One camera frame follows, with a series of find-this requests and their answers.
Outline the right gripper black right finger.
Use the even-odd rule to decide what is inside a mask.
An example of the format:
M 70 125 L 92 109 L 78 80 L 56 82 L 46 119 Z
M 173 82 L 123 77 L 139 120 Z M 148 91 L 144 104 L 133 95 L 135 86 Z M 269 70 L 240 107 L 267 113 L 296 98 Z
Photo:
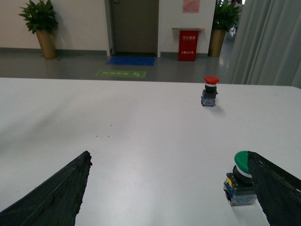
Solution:
M 299 226 L 301 180 L 256 152 L 248 152 L 247 166 L 268 223 L 271 226 Z

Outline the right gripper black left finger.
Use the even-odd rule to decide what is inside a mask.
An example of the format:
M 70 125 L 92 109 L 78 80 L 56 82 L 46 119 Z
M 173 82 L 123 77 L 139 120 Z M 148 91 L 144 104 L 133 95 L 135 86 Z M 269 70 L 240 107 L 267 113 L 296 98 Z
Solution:
M 84 151 L 0 213 L 2 226 L 73 226 L 87 186 L 91 155 Z

